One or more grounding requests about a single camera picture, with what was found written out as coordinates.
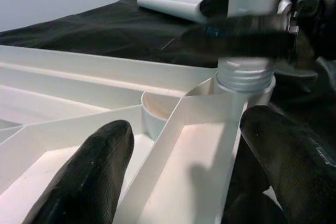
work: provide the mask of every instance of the white plastic tray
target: white plastic tray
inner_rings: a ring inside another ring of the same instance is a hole
[[[21,224],[84,140],[118,119],[135,148],[113,223],[219,223],[246,103],[213,94],[215,71],[0,46],[0,223]],[[154,140],[144,91],[179,98]]]

